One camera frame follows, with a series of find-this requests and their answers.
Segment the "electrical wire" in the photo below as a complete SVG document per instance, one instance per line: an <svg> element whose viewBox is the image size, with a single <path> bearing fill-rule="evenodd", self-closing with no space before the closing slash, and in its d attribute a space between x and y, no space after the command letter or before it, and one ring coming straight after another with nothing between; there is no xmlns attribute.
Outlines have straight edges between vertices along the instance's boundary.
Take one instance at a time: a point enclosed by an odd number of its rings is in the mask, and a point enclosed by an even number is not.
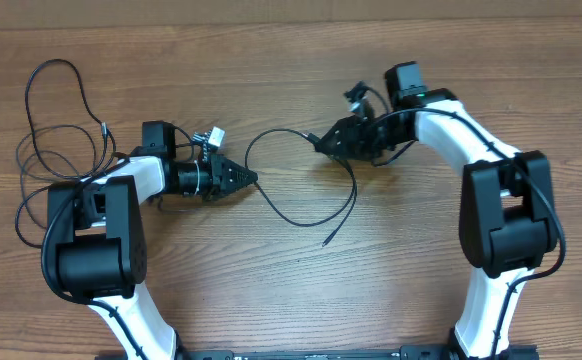
<svg viewBox="0 0 582 360"><path fill-rule="evenodd" d="M73 129L77 129L80 130L81 132L84 133L84 135L86 135L86 137L89 139L89 143L91 144L91 149L93 150L93 168L95 168L96 166L96 157L97 157L97 151L95 148L95 142L93 141L93 138L91 137L91 135L89 134L88 131L86 131L83 127L81 126L77 126L77 125L71 125L71 124L64 124L64 125L55 125L55 126L47 126L47 127L43 127L40 129L35 130L35 133L37 134L37 136L42 136L45 133L51 132L53 130L57 130L57 129L62 129L62 128L73 128ZM52 179L52 178L42 178L36 175L33 175L31 173L29 173L27 170L25 170L24 165L22 164L22 162L20 161L20 152L23 150L22 146L25 145L25 141L31 137L32 133L28 133L25 137L22 138L22 140L20 140L20 142L18 143L18 145L15 147L15 161L18 164L18 167L20 168L20 171L27 176L30 176L36 180L42 180L42 181L55 181L56 179ZM71 162L65 160L65 162L67 162L69 164L69 166L71 166L72 168L73 165L71 164ZM83 175L81 174L76 174L75 178L80 178Z"/></svg>
<svg viewBox="0 0 582 360"><path fill-rule="evenodd" d="M371 165L373 165L374 167L380 167L380 166L389 165L392 162L394 162L397 158L399 158L400 155L404 154L404 152L407 151L411 147L411 145L413 145L413 144L415 144L415 140L409 141L406 145L404 145L402 147L402 149L398 150L398 152L396 152L395 154L393 154L393 156L391 156L386 161L383 161L381 163L376 163L374 160L371 160Z"/></svg>
<svg viewBox="0 0 582 360"><path fill-rule="evenodd" d="M195 157L195 150L193 149L195 144L193 144L193 140L191 140L191 136L189 136L189 134L186 131L184 131L181 127L179 127L177 125L173 125L173 127L175 127L176 130L181 132L182 135L184 135L184 137L186 137L187 140L189 140L188 144L177 144L175 146L175 148L177 149L177 148L187 147L187 146L191 147L191 155L189 156L188 159L184 160L184 162L189 162L189 161L193 160L193 158Z"/></svg>
<svg viewBox="0 0 582 360"><path fill-rule="evenodd" d="M34 249L42 249L42 245L39 244L34 244L32 242L29 242L27 239L25 239L25 237L22 235L22 233L20 232L20 213L22 212L22 208L25 206L25 204L31 200L32 197L38 195L39 193L49 190L49 188L51 187L51 185L49 186L45 186L42 188L39 188L35 191L33 191L32 193L30 193L27 197L25 197L22 202L20 203L20 206L18 207L18 210L16 210L15 212L15 233L18 235L18 237L20 238L20 241L22 241L25 245L32 247Z"/></svg>
<svg viewBox="0 0 582 360"><path fill-rule="evenodd" d="M80 172L78 171L78 169L76 169L75 166L73 166L73 164L69 161L69 159L67 159L66 157L64 157L62 154L57 153L55 151L51 151L51 150L41 150L40 152L41 153L52 154L52 155L55 155L55 156L59 157L60 159L64 160L64 162L66 162L69 165L69 167L71 167L71 169L76 173L76 175L79 175L80 174ZM24 189L24 179L25 179L25 176L24 175L25 174L29 174L31 177L34 177L34 175L31 175L30 173L28 173L28 169L26 169L27 164L31 160L33 160L33 159L35 159L35 154L31 154L24 161L24 164L22 166L22 170L23 171L20 172L20 193L22 194L22 199L23 200L26 198L26 193L25 193L25 189ZM29 217L31 218L31 220L33 221L34 224L36 224L40 229L43 229L43 230L46 229L46 226L42 225L42 223L38 219L36 219L36 217L31 212L31 209L29 208L29 202L28 201L24 202L24 208L27 210L27 214L29 214Z"/></svg>
<svg viewBox="0 0 582 360"><path fill-rule="evenodd" d="M291 130L291 129L284 129L284 128L279 128L279 129L270 129L267 130L263 133L261 133L260 135L256 136L253 140L251 140L251 143L249 144L249 146L247 147L247 151L244 154L244 167L246 169L249 169L249 152L251 151L251 148L253 147L253 145L260 140L260 138L262 138L263 136L273 133L273 132L287 132L287 133L291 133L291 134L295 134L300 136L301 138L305 139L306 141L308 141L309 143L312 143L312 141L308 138L307 135L296 131L296 130ZM347 206L349 205L349 203L351 204L351 208L349 209L349 211L347 212L347 214L345 215L345 217L342 219L342 221L340 222L340 225L338 225L338 227L333 230L331 232L331 234L324 240L324 242L322 243L322 246L326 246L327 244L329 244L329 242L331 242L331 240L333 240L333 238L335 237L335 235L337 234L337 232L340 230L340 228L342 227L342 225L344 225L344 222L347 220L347 218L349 217L349 214L351 214L351 211L353 210L353 207L355 206L355 202L357 199L357 193L358 193L358 186L355 180L355 175L353 174L353 170L351 169L351 166L349 165L349 163L346 160L336 160L349 174L349 176L351 177L351 193L349 194L349 198L347 199L347 201L344 203L344 205L335 213L333 213L332 215L328 216L325 219L322 219L320 221L316 221L316 222L312 222L312 223L301 223L301 222L297 222L294 220L291 220L290 218L288 218L286 215L284 215L271 201L271 199L269 198L269 196L264 192L264 189L262 189L262 187L260 186L260 184L256 181L254 183L255 187L258 189L258 191L260 191L260 193L262 194L262 196L264 197L264 200L266 200L266 202L269 204L269 206L271 206L271 208L273 209L273 211L275 211L284 221L288 222L291 225L294 226L299 226L299 227L313 227L313 226L318 226L318 225L322 225L328 221L333 220L335 217L337 217L338 215L340 215L340 213L342 213Z"/></svg>
<svg viewBox="0 0 582 360"><path fill-rule="evenodd" d="M384 99L384 97L382 97L382 95L380 95L380 92L374 88L372 88L369 85L364 85L364 88L367 91L370 91L373 95L375 95L376 98L378 98L378 100L380 100L380 102L382 103L382 107L384 108L384 113L388 114L391 112L391 109L389 109L389 104L387 104L387 101Z"/></svg>
<svg viewBox="0 0 582 360"><path fill-rule="evenodd" d="M164 202L164 197L161 195L158 196L158 204L157 204L158 211L161 211L161 212L167 213L167 214L190 213L190 212L198 211L201 209L201 207L191 208L191 209L169 209L169 208L164 207L164 205L162 204L163 202Z"/></svg>
<svg viewBox="0 0 582 360"><path fill-rule="evenodd" d="M47 61L43 62L42 64L38 65L38 67L36 67L35 70L33 70L33 72L31 73L31 76L29 77L29 81L27 81L27 86L24 89L24 106L25 106L26 113L27 113L27 120L29 121L29 127L31 128L30 136L31 136L31 143L33 144L33 149L35 151L36 156L38 157L38 161L40 162L40 164L42 164L42 166L49 173L51 173L54 176L59 177L61 179L74 179L75 178L73 176L66 176L64 174L61 174L61 173L51 169L51 167L44 161L44 159L42 158L42 155L40 153L40 150L38 149L38 142L36 139L35 126L33 125L33 118L31 117L31 109L29 107L29 91L31 90L31 85L33 84L33 80L40 73L40 71L51 64L65 64L65 65L68 65L73 70L73 72L75 73L75 76L78 80L78 86L80 87L80 95L82 96L82 103L84 104L84 108L86 109L89 116L91 116L93 121L95 121L96 123L98 123L98 125L100 125L102 127L104 149L102 151L102 156L100 157L100 161L98 162L97 166L94 166L91 170L89 170L86 173L81 175L82 177L91 176L95 172L98 171L98 169L100 168L100 166L102 166L102 163L104 162L106 152L107 152L107 134L108 134L108 137L111 139L111 145L113 148L112 152L116 151L115 140L114 140L113 136L111 135L111 133L109 131L107 131L106 124L104 124L102 121L100 121L100 119L98 119L93 114L93 112L91 112L91 109L89 108L89 103L87 102L86 95L84 94L84 85L82 84L82 77L80 76L80 72L75 67L75 65L73 65L70 61L67 61L64 59L47 60ZM104 165L104 168L109 167L109 165L111 165L111 162L113 162L113 156L109 159L109 161L106 163L106 165Z"/></svg>
<svg viewBox="0 0 582 360"><path fill-rule="evenodd" d="M522 178L522 180L531 188L533 193L540 199L541 203L543 204L543 206L545 207L545 209L549 213L551 221L553 222L553 225L549 224L549 226L555 226L557 229L557 232L558 232L558 241L560 244L560 252L559 252L558 259L556 260L555 264L551 268L549 268L545 271L521 277L521 278L513 281L511 284L509 284L509 287L507 289L507 293L506 293L506 295L504 297L504 301L502 303L502 308L500 309L498 323L497 323L496 329L494 331L493 346L491 348L491 359L495 360L496 356L497 356L496 352L497 352L497 348L498 348L498 341L500 340L500 333L502 332L502 326L504 324L504 318L506 316L507 308L508 308L509 302L511 300L511 295L516 291L516 287L523 282L541 279L541 278L547 277L549 275L552 275L556 271L558 271L558 269L560 269L560 267L564 263L564 259L566 257L566 236L564 233L564 228L562 227L562 223L560 222L560 219L558 218L558 215L556 214L555 209L553 208L553 206L551 205L549 200L546 198L546 196L542 193L542 191L537 186L537 184L533 181L533 179L531 179L528 176L526 171L524 169L522 169L522 167L520 167L520 165L518 165L513 158L509 158L506 154L504 154L502 151L500 151L500 149L498 149L493 142L490 142L482 134L482 132L480 132L469 120L463 118L462 116L458 115L457 113L439 110L439 109L429 109L429 108L404 109L404 110L399 110L399 111L395 111L393 113L387 114L386 116L384 116L383 118L378 120L376 123L374 123L374 127L378 127L378 126L382 125L383 123L386 123L386 121L393 116L399 116L401 114L406 114L406 113L418 113L418 112L429 112L429 113L435 113L435 114L439 114L439 115L446 115L450 118L453 118L455 120L460 121L473 134L475 134L475 136L478 139L480 139L480 141L482 141L484 143L484 145L489 149L489 151L493 152L498 157L500 157L504 160L508 159L510 161L511 166L516 170L516 172L518 174L520 174L520 177Z"/></svg>

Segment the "cable connector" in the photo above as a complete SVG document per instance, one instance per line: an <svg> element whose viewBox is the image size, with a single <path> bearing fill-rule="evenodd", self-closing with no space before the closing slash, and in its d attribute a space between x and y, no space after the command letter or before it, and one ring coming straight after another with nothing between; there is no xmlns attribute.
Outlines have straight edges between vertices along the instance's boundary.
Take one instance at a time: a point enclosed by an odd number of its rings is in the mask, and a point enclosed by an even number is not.
<svg viewBox="0 0 582 360"><path fill-rule="evenodd" d="M355 84L353 89L345 92L344 97L346 97L351 104L355 104L358 101L362 100L362 98L364 97L368 90L369 87L367 86L367 84L365 84L364 81L360 81L357 84Z"/></svg>
<svg viewBox="0 0 582 360"><path fill-rule="evenodd" d="M322 242L322 247L329 245L331 240L333 240L333 238L335 237L335 234L338 233L338 230L340 230L339 226L337 229L333 230L333 232L331 232L331 234L326 239L324 239L324 241Z"/></svg>
<svg viewBox="0 0 582 360"><path fill-rule="evenodd" d="M313 133L308 133L306 135L306 138L313 145L317 144L320 141L320 138L317 135L313 134Z"/></svg>

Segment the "white arm link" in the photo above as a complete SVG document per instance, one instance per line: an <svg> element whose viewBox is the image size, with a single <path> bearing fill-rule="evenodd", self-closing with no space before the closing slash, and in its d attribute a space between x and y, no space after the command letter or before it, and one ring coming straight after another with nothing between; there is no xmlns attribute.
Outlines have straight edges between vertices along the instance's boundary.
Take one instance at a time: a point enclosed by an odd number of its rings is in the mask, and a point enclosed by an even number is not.
<svg viewBox="0 0 582 360"><path fill-rule="evenodd" d="M104 185L107 180L117 176L133 176L138 204L142 204L149 196L160 193L165 187L162 160L157 156L131 157L127 165L97 179L94 183Z"/></svg>
<svg viewBox="0 0 582 360"><path fill-rule="evenodd" d="M464 110L464 106L459 101L439 101L429 104L427 108L454 112L465 118L508 157L513 157L515 153L519 152L518 149L498 140L480 126ZM487 146L465 124L449 116L418 112L415 130L418 140L436 150L459 176L462 176L464 165L479 160L501 160L500 157L489 151ZM466 357L486 358L491 355L494 332L508 284L532 273L533 270L526 268L516 269L502 273L497 279L491 279L483 269L473 269L464 312L455 325L456 338ZM518 285L518 293L514 293L509 301L500 332L497 354L509 347L509 325L523 286L524 283Z"/></svg>
<svg viewBox="0 0 582 360"><path fill-rule="evenodd" d="M175 357L177 346L175 330L167 325L160 316L144 282L135 286L135 292L130 299L118 295L95 298L94 300L105 302L117 309L133 338L149 360L172 360ZM89 307L106 321L115 337L124 347L127 357L139 360L140 357L136 356L133 346L116 319L110 317L109 312L101 307Z"/></svg>

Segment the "wooden table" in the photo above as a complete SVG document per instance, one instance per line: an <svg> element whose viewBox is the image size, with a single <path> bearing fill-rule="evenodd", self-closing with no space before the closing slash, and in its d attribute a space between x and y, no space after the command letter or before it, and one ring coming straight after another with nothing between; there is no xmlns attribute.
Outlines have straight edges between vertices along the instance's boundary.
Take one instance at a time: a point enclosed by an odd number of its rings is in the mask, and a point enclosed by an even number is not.
<svg viewBox="0 0 582 360"><path fill-rule="evenodd" d="M13 231L21 201L14 149L29 131L24 86L50 58L78 66L92 110L121 151L140 144L143 121L165 119L190 132L224 128L224 154L239 163L258 133L324 134L347 116L342 93L358 80L382 90L386 69L419 61L431 88L452 89L496 136L551 160L567 261L555 276L527 285L511 338L538 344L543 358L582 358L582 18L0 32L0 359L120 350L93 312L53 296L38 251ZM79 124L98 134L66 67L40 74L31 106L37 126ZM87 167L90 150L75 132L41 143ZM342 169L291 135L263 138L249 163L296 220L325 217L350 189ZM143 207L147 283L190 349L446 340L470 272L457 235L460 179L422 145L395 165L356 163L355 171L358 204L326 248L321 242L336 222L288 225L252 187L191 214ZM33 207L44 214L44 197ZM28 219L23 227L39 241ZM555 258L547 255L543 267Z"/></svg>

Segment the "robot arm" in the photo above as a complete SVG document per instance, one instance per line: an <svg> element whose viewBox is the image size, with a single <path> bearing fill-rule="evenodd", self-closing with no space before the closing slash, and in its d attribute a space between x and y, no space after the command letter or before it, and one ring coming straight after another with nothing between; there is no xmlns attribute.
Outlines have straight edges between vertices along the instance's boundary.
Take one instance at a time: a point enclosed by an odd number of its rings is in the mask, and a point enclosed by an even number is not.
<svg viewBox="0 0 582 360"><path fill-rule="evenodd" d="M202 151L193 163L175 161L173 125L144 123L142 135L143 146L111 173L86 185L60 182L49 188L49 223L59 218L43 246L43 273L54 292L70 293L104 319L128 359L180 359L177 332L160 316L144 282L147 251L139 206L162 194L216 200L252 184L257 174L215 153L224 135L220 129L194 135ZM98 226L106 226L106 233L76 234Z"/></svg>
<svg viewBox="0 0 582 360"><path fill-rule="evenodd" d="M487 358L509 284L532 274L557 242L555 224L511 162L524 169L552 203L548 161L538 151L521 153L498 140L447 89L429 91L415 62L393 67L385 81L393 113L375 119L365 97L369 88L359 83L345 93L354 115L336 122L315 141L315 149L373 161L385 149L418 140L462 176L460 243L473 270L464 312L450 343L463 359ZM503 209L501 198L506 196L522 196L522 205ZM507 334L523 286L518 285L509 299L496 354L511 353Z"/></svg>
<svg viewBox="0 0 582 360"><path fill-rule="evenodd" d="M443 100L429 104L427 108L456 113L470 121L490 142L509 157L520 151L501 142L480 126L464 110L457 100ZM436 150L451 166L456 174L462 175L465 165L478 161L496 162L501 160L462 123L448 116L421 112L415 119L415 133L419 142ZM501 192L501 197L509 196ZM467 358L488 358L494 339L498 315L502 308L509 284L514 280L533 273L533 269L519 268L506 271L495 279L490 278L484 269L473 268L464 311L455 324L454 335L457 345ZM509 348L508 330L515 311L523 284L509 300L507 314L500 331L496 354Z"/></svg>

